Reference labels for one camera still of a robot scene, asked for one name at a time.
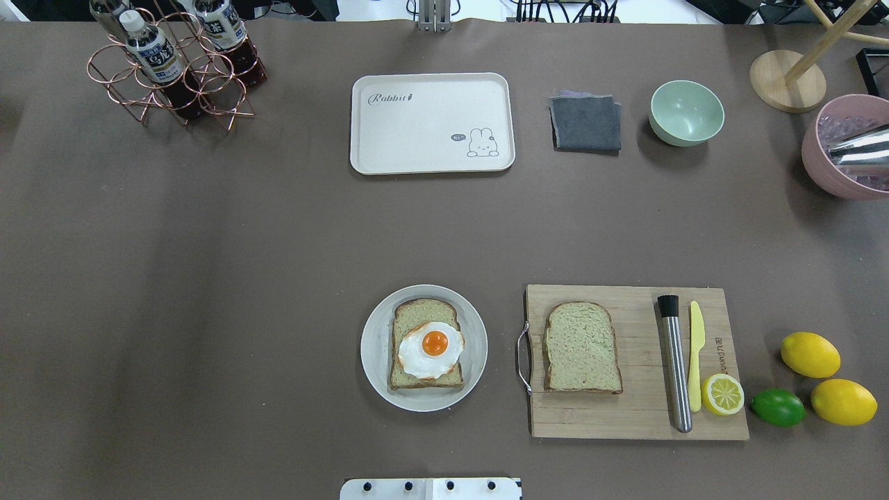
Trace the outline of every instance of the metal mount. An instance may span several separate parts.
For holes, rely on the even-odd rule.
[[[347,480],[340,500],[522,500],[520,478]]]
[[[451,31],[451,0],[417,0],[420,31]]]

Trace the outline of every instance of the bottle rack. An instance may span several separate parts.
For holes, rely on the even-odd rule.
[[[137,122],[145,125],[148,122],[149,111],[152,109],[165,109],[177,123],[183,127],[189,120],[176,114],[177,109],[190,106],[198,101],[205,114],[213,117],[226,132],[234,126],[239,117],[253,117],[254,109],[247,97],[247,87],[238,78],[253,70],[256,65],[262,67],[262,61],[256,46],[252,44],[250,37],[244,39],[241,44],[225,51],[219,51],[213,46],[209,38],[204,34],[197,17],[184,12],[170,0],[174,12],[158,20],[145,9],[133,9],[141,14],[146,23],[162,28],[170,41],[175,45],[183,58],[183,63],[195,77],[197,88],[188,84],[185,78],[188,71],[183,71],[176,80],[167,84],[156,84],[149,80],[139,68],[139,64],[126,51],[124,43],[108,35],[109,45],[101,47],[94,52],[87,62],[87,76],[105,88],[108,98],[120,105]],[[158,12],[163,12],[158,0],[155,0]],[[241,48],[243,44],[250,44],[256,61],[251,67],[235,73],[229,54]],[[185,86],[195,93],[195,99],[184,106],[174,108],[166,98],[162,90],[169,85],[174,85],[182,80]]]

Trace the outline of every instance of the tray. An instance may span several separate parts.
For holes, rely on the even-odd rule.
[[[349,160],[365,175],[496,172],[516,159],[496,73],[376,75],[352,86]]]
[[[400,304],[419,298],[432,298],[450,303],[457,310],[457,322],[466,340],[460,355],[463,387],[427,387],[399,389],[388,386],[392,357],[389,355],[392,321]],[[361,365],[368,382],[382,398],[393,405],[416,412],[431,412],[456,404],[476,386],[488,360],[488,335],[485,323],[476,308],[462,295],[438,285],[413,285],[386,297],[373,309],[361,334]]]
[[[745,411],[719,416],[706,408],[692,413],[692,431],[683,434],[669,420],[668,394],[658,317],[657,297],[679,296],[683,354],[688,366],[689,302],[701,306],[707,342],[701,350],[701,379],[727,373],[738,380],[732,329],[725,292],[719,288],[649,286],[528,285],[525,310],[531,341],[531,434],[537,438],[596,438],[619,440],[748,440]],[[562,302],[590,301],[608,309],[617,337],[623,393],[546,392],[543,330],[553,307]]]

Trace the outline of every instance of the bowl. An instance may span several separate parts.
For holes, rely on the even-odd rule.
[[[725,110],[717,95],[704,85],[674,80],[654,91],[648,122],[667,144],[696,146],[719,133]]]
[[[861,93],[837,97],[818,112],[803,138],[803,166],[816,184],[828,193],[845,199],[889,198],[889,191],[875,190],[854,181],[840,172],[830,161],[824,144],[818,137],[818,127],[824,117],[860,117],[877,125],[889,123],[889,101]]]

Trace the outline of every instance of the white tray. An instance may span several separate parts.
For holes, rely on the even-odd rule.
[[[496,73],[359,78],[349,146],[365,175],[505,170],[516,159],[509,86]]]
[[[463,369],[462,387],[427,387],[424,389],[398,389],[388,386],[392,344],[392,321],[395,309],[404,302],[432,298],[450,303],[457,311],[457,322],[466,347],[460,355]],[[488,334],[485,323],[476,308],[462,295],[438,285],[413,285],[402,288],[383,299],[364,324],[361,334],[361,365],[373,388],[393,405],[416,412],[430,412],[456,404],[476,386],[485,371],[488,360]]]

